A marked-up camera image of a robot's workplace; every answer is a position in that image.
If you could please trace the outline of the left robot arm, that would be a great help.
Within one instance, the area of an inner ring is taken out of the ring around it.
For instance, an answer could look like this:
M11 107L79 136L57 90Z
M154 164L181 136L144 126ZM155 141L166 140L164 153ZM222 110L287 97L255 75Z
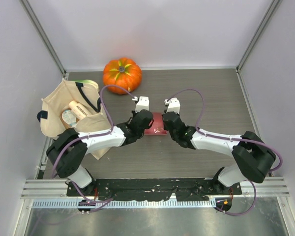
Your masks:
M73 128L65 130L47 149L46 155L52 162L54 171L60 178L71 180L72 187L84 196L95 190L95 180L81 165L83 158L100 149L121 147L142 138L144 131L153 123L153 114L148 110L135 112L127 121L113 129L97 132L77 132Z

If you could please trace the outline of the small clear plastic wrapper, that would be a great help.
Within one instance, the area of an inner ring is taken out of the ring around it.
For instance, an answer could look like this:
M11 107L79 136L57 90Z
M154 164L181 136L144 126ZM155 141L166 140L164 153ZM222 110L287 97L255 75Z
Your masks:
M154 129L154 133L161 133L161 132L163 132L163 131L164 131L163 128L155 128L155 129Z

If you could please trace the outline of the pink paper box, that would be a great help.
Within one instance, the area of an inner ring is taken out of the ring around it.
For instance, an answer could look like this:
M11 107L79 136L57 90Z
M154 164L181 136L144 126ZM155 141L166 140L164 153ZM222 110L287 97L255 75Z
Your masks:
M153 112L152 114L153 114L153 124L149 129L145 130L144 134L145 135L166 135L167 131L164 128L162 113ZM154 133L155 128L163 128L164 131L161 133Z

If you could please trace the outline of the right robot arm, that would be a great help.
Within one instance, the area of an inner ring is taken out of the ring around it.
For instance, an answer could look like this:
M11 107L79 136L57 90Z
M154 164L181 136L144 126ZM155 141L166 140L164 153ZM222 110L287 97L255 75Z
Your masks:
M222 167L214 175L211 188L224 194L234 184L249 180L262 183L276 160L275 153L254 133L222 135L185 125L179 114L162 115L165 129L172 140L183 148L210 150L234 158L235 164Z

